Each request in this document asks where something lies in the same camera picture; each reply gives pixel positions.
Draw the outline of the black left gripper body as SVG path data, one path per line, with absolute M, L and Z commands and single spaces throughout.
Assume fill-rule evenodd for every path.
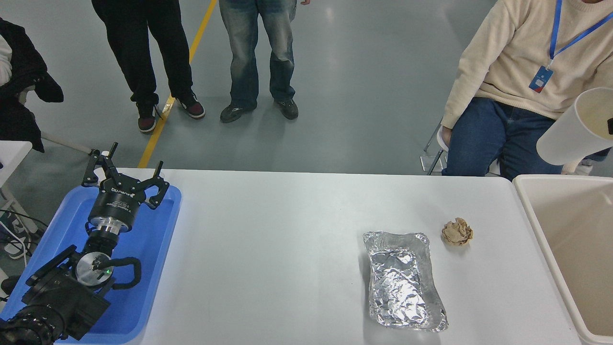
M 146 197 L 140 183 L 139 179 L 132 177 L 103 180 L 89 214 L 89 223 L 97 225 L 103 219 L 114 219 L 122 223 L 120 229 L 132 229 L 140 204 Z

